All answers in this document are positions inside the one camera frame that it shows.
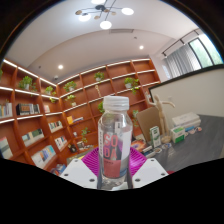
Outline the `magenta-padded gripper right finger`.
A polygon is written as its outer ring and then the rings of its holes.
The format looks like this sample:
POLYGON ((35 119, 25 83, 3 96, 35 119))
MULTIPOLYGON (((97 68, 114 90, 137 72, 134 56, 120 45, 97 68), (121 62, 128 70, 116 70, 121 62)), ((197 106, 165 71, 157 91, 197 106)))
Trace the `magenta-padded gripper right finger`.
POLYGON ((139 151, 130 148, 127 184, 129 189, 146 186, 168 176, 167 171, 155 158, 147 159, 139 151))

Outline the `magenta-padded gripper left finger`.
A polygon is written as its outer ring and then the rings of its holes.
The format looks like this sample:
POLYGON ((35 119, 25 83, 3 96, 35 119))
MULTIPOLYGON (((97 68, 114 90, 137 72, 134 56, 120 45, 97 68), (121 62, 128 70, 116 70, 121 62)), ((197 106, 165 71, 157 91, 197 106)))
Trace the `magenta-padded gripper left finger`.
POLYGON ((98 149, 88 152, 82 159, 74 158, 61 174, 61 177, 78 186, 96 189, 100 164, 98 149))

